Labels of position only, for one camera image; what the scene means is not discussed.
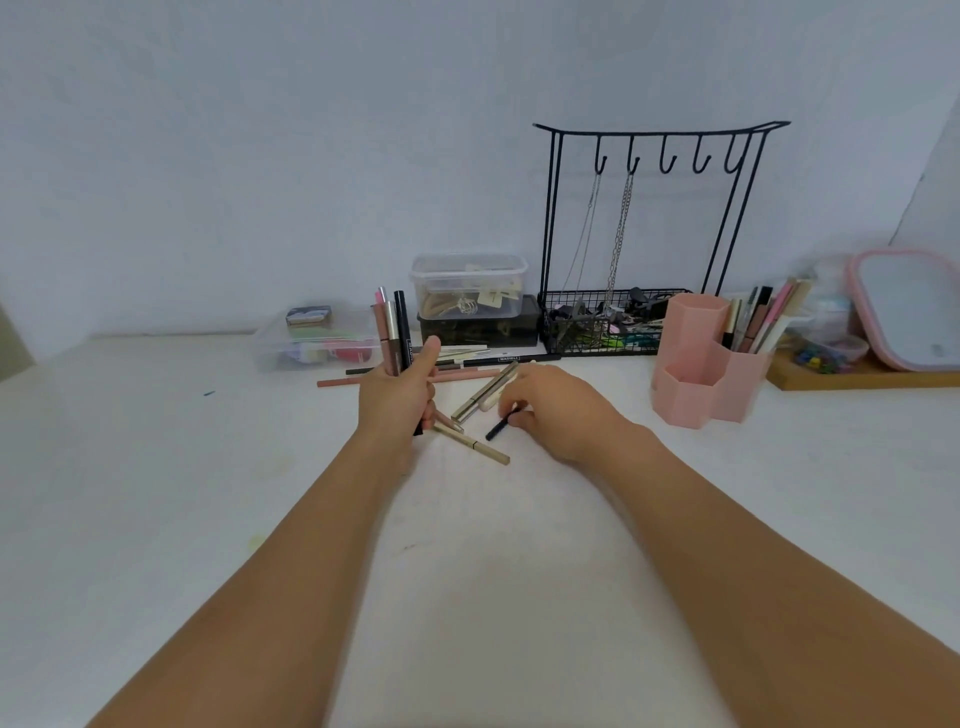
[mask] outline clear plastic container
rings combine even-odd
[[[264,372],[330,364],[375,366],[380,340],[369,308],[334,308],[323,327],[288,328],[286,311],[252,337],[253,358]]]
[[[820,374],[843,374],[862,359],[870,344],[849,333],[811,331],[797,344],[794,362]]]
[[[522,308],[526,270],[511,253],[425,253],[410,280],[422,319],[508,319]]]

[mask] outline wooden tray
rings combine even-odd
[[[767,380],[786,392],[813,392],[837,389],[913,389],[917,387],[960,387],[960,372],[897,372],[868,353],[842,375],[821,375],[793,363],[793,352],[781,349],[774,354]]]

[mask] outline makeup product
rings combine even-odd
[[[747,331],[747,325],[750,323],[750,317],[754,315],[756,306],[756,294],[760,292],[759,286],[754,286],[750,297],[740,306],[740,313],[737,316],[736,328],[733,330],[732,351],[737,351],[740,342],[743,341],[743,334]]]
[[[563,357],[558,353],[526,353],[516,356],[489,356],[483,359],[465,359],[465,367],[489,367],[494,364],[522,364],[528,361],[558,361]]]
[[[733,299],[730,302],[730,309],[727,311],[727,325],[723,330],[723,338],[720,339],[720,344],[724,349],[730,349],[733,346],[733,330],[736,329],[736,319],[740,314],[742,303],[740,299]]]
[[[510,412],[507,414],[507,416],[506,416],[505,418],[503,418],[502,420],[500,420],[500,422],[498,422],[496,425],[494,425],[494,426],[493,426],[493,429],[492,429],[490,432],[488,432],[486,435],[484,435],[484,440],[486,440],[487,442],[489,442],[489,441],[492,440],[494,437],[496,437],[497,435],[499,435],[499,434],[500,434],[500,431],[501,431],[504,427],[506,427],[507,425],[510,424],[510,415],[516,414],[516,413],[519,412],[521,409],[523,409],[523,407],[521,407],[519,404],[515,404],[515,405],[514,405],[514,408],[513,408],[512,410],[510,410]]]
[[[486,397],[480,400],[480,403],[477,405],[477,409],[479,409],[481,412],[490,412],[500,401],[500,395],[502,393],[502,388],[495,392],[490,392]]]
[[[403,291],[394,291],[396,326],[400,334],[400,371],[406,372],[414,362],[414,349],[410,343],[410,324],[407,321],[407,301]],[[414,436],[423,434],[423,425],[417,423]]]
[[[390,376],[396,376],[394,371],[394,358],[390,353],[390,332],[387,329],[387,309],[384,306],[385,299],[380,290],[376,292],[376,303],[373,304],[373,318],[376,320],[376,334],[380,338],[380,352],[383,354],[383,368]],[[372,367],[361,370],[347,369],[348,375],[365,374]]]
[[[760,326],[760,331],[757,333],[754,343],[750,347],[751,353],[756,353],[760,344],[763,343],[763,338],[767,335],[767,331],[770,330],[770,327],[780,317],[783,307],[786,306],[786,302],[790,300],[790,294],[793,293],[795,285],[797,285],[797,279],[787,279],[786,283],[780,291],[778,291],[777,297],[774,298],[774,301],[770,304],[767,315],[763,319],[763,324]]]
[[[403,371],[403,360],[400,357],[400,329],[396,324],[396,307],[394,302],[390,299],[387,299],[383,304],[384,306],[384,315],[387,319],[387,335],[389,336],[388,343],[390,344],[390,361],[393,363],[392,368],[394,370],[394,375],[398,375]]]
[[[414,353],[420,353],[421,349],[423,349],[423,347],[414,347]],[[475,346],[464,345],[459,347],[458,346],[440,347],[440,353],[443,354],[444,356],[447,356],[447,355],[453,356],[455,354],[460,354],[460,353],[469,354],[474,352],[485,352],[486,350],[487,350],[486,344],[477,344]]]
[[[473,395],[473,397],[457,407],[457,410],[452,415],[453,419],[458,423],[462,423],[470,415],[476,412],[480,400],[486,397],[490,392],[495,391],[499,387],[500,383],[506,381],[507,378],[512,376],[519,366],[519,364],[514,362],[513,364],[504,367],[492,382],[488,383],[485,387],[481,388],[479,392]]]
[[[442,372],[436,376],[428,376],[426,380],[431,384],[440,384],[445,381],[460,381],[461,379],[483,379],[485,377],[497,376],[500,373],[496,369],[477,369],[473,371],[460,372]],[[362,376],[344,376],[339,379],[320,379],[317,382],[318,387],[339,387],[345,384],[359,384],[363,380]]]
[[[478,443],[472,437],[469,437],[462,432],[457,432],[455,429],[450,429],[449,427],[441,425],[440,423],[433,425],[433,428],[446,435],[451,440],[456,440],[458,443],[466,445],[468,448],[475,449],[482,455],[486,455],[491,460],[496,460],[496,462],[500,463],[501,465],[510,465],[510,456],[505,455],[504,453],[500,452],[500,450],[493,449],[489,445],[484,445],[483,443]]]
[[[427,381],[439,384],[442,381],[461,381],[463,379],[485,379],[491,376],[498,376],[500,373],[496,369],[473,369],[461,370],[459,372],[440,372],[436,376],[429,376]]]
[[[359,384],[361,376],[345,376],[341,379],[321,379],[317,382],[317,386],[320,388],[324,387],[339,387],[344,384]]]
[[[801,280],[797,283],[793,289],[793,293],[790,295],[790,299],[786,302],[786,306],[783,307],[779,318],[767,330],[767,335],[764,336],[763,341],[760,342],[760,346],[756,350],[757,353],[769,353],[777,347],[783,333],[787,327],[793,323],[794,317],[800,315],[801,306],[804,305],[806,295],[810,292],[812,286],[813,282],[810,280]]]
[[[443,412],[441,412],[439,409],[433,413],[433,416],[434,416],[434,419],[437,421],[437,423],[440,423],[441,425],[445,425],[447,427],[450,427],[451,429],[455,429],[457,432],[464,431],[464,429],[460,427],[460,423],[454,422],[449,417],[447,417]]]
[[[347,375],[347,376],[351,376],[351,375],[364,375],[364,374],[366,374],[367,372],[372,372],[374,369],[376,369],[376,367],[358,367],[357,369],[347,369],[347,370],[344,372],[344,374]],[[439,362],[439,361],[437,362],[437,371],[438,371],[438,372],[472,372],[472,371],[474,371],[474,370],[476,370],[476,367],[465,367],[465,366],[463,366],[463,365],[461,365],[461,364],[455,364],[455,363],[450,363],[450,362],[447,362],[447,363],[445,363],[445,364],[442,364],[442,363]],[[392,374],[390,371],[388,371],[387,374],[393,376],[393,374]]]
[[[773,292],[774,289],[769,285],[760,288],[760,292],[756,297],[754,313],[751,315],[750,324],[747,325],[747,330],[743,334],[743,341],[740,342],[740,346],[737,349],[738,352],[750,352],[750,347],[753,345],[754,339],[760,331],[760,327],[763,326],[763,319],[767,315],[767,308],[770,306],[770,295]]]
[[[513,371],[509,376],[504,376],[495,387],[493,387],[484,398],[480,400],[480,403],[477,405],[477,408],[481,412],[489,412],[496,404],[500,401],[500,395],[503,393],[503,390],[506,388],[510,382],[516,378],[516,370]]]

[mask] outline forearm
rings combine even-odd
[[[595,470],[744,728],[960,725],[960,657],[632,425]]]
[[[354,436],[91,726],[317,725],[396,462]]]

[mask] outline black pen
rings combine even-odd
[[[507,416],[506,416],[505,418],[503,418],[502,420],[500,420],[500,422],[498,422],[496,425],[494,425],[494,426],[493,426],[493,429],[492,429],[490,432],[488,432],[486,435],[484,435],[484,439],[487,440],[487,442],[489,442],[489,441],[492,440],[494,437],[496,437],[497,435],[499,435],[499,434],[500,434],[500,430],[502,430],[504,427],[506,427],[507,425],[510,424],[510,416],[513,415],[513,414],[515,414],[515,413],[517,413],[517,412],[519,412],[521,409],[522,409],[522,407],[521,407],[519,404],[515,404],[515,405],[514,405],[514,408],[513,408],[512,410],[510,410],[510,412],[507,413]]]
[[[465,367],[491,367],[495,364],[513,364],[515,361],[557,361],[563,357],[558,353],[525,353],[517,356],[488,356],[484,359],[463,359]]]
[[[414,348],[410,342],[410,322],[407,320],[407,300],[403,291],[394,291],[394,304],[396,305],[396,325],[400,329],[400,359],[402,360],[402,372],[410,369],[414,362]],[[423,434],[423,425],[417,423],[415,435]]]

